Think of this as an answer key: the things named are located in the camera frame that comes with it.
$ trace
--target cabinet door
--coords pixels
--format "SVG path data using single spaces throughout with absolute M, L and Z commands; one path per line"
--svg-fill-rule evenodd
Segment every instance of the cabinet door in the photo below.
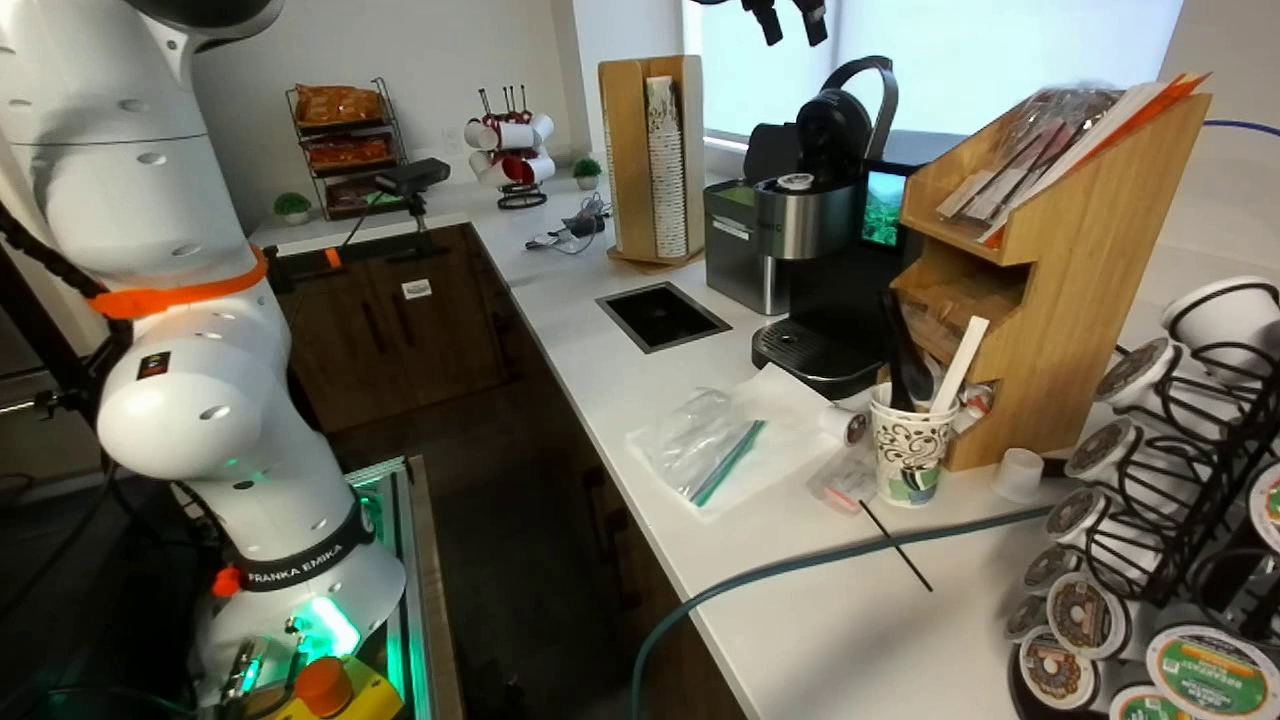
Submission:
M 413 406 L 404 392 L 399 343 L 362 268 L 308 279 L 280 296 L 293 333 L 289 364 L 325 432 Z
M 502 364 L 461 227 L 431 231 L 443 255 L 370 260 L 380 318 L 402 346 L 408 388 L 429 405 L 502 382 Z

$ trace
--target coffee machine handle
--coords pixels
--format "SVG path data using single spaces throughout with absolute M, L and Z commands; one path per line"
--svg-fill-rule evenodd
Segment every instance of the coffee machine handle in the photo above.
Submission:
M 872 137 L 867 143 L 867 159 L 879 160 L 884 156 L 888 128 L 893 124 L 893 114 L 897 111 L 897 78 L 893 77 L 893 60 L 883 55 L 868 55 L 850 60 L 836 68 L 827 82 L 822 83 L 822 88 L 840 90 L 851 77 L 873 68 L 879 72 L 881 81 L 884 83 L 884 95 L 881 96 L 881 109 L 876 113 L 876 126 L 872 128 Z

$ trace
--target wooden condiment organizer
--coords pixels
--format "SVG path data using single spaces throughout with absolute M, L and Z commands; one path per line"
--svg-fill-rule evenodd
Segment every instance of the wooden condiment organizer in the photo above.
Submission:
M 613 231 L 612 258 L 662 265 L 684 265 L 703 251 L 703 65 L 698 55 L 669 55 L 600 63 L 600 106 L 604 111 Z M 648 77 L 671 76 L 680 104 L 685 156 L 685 228 L 689 251 L 659 258 L 654 236 L 649 176 L 649 129 L 645 113 Z
M 1076 443 L 1210 100 L 1179 100 L 1014 209 L 1000 247 L 937 206 L 989 161 L 1016 109 L 908 179 L 901 222 L 925 237 L 892 287 L 913 340 L 946 364 L 970 315 L 991 320 L 966 379 L 995 384 L 995 404 L 952 441 L 948 470 Z

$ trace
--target blue cable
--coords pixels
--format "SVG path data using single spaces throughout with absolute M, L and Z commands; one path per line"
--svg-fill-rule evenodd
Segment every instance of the blue cable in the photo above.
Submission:
M 636 661 L 631 666 L 631 720 L 640 720 L 640 683 L 641 679 L 644 678 L 645 662 L 649 660 L 649 653 L 653 652 L 653 647 L 658 644 L 658 641 L 662 638 L 663 634 L 667 633 L 667 630 L 672 628 L 672 625 L 681 621 L 686 615 L 692 612 L 695 607 L 707 602 L 708 600 L 718 594 L 726 593 L 731 589 L 754 583 L 756 580 L 763 580 L 765 578 L 772 578 L 774 575 L 781 575 L 783 573 L 791 573 L 792 570 L 817 568 L 818 565 L 826 565 L 828 562 L 836 562 L 838 560 L 849 560 L 851 557 L 858 557 L 860 555 L 879 552 L 890 547 L 902 547 L 918 542 L 951 538 L 956 536 L 977 533 L 980 530 L 989 530 L 992 528 L 998 528 L 1001 525 L 1023 523 L 1025 520 L 1033 520 L 1036 518 L 1042 518 L 1044 515 L 1048 515 L 1050 510 L 1052 510 L 1052 506 L 1037 507 L 1034 510 L 1010 512 L 1009 515 L 997 515 L 995 518 L 987 518 L 986 520 L 977 520 L 974 523 L 968 523 L 964 525 L 952 525 L 950 528 L 937 528 L 933 530 L 920 530 L 897 538 L 892 537 L 877 538 L 872 542 L 844 544 L 840 547 L 833 547 L 831 550 L 823 550 L 812 555 L 800 555 L 796 557 L 788 557 L 786 560 L 769 562 L 768 565 L 762 565 L 753 570 L 746 570 L 744 573 L 733 575 L 732 578 L 716 583 L 714 585 L 704 589 L 703 592 L 680 603 L 680 607 L 672 610 L 669 615 L 667 615 L 666 618 L 662 619 L 660 623 L 654 625 L 653 630 L 649 632 L 649 637 L 646 637 L 644 642 L 640 643 L 640 651 L 636 653 Z
M 1262 123 L 1251 123 L 1248 120 L 1204 120 L 1204 127 L 1252 129 L 1280 137 L 1280 128 L 1265 126 Z

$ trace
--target cabinet label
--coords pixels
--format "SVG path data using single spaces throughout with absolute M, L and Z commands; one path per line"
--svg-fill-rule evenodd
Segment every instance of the cabinet label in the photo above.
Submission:
M 404 300 L 417 300 L 419 297 L 426 297 L 431 295 L 431 281 L 422 278 L 420 281 L 408 281 L 407 283 L 401 283 L 401 292 L 404 293 Z

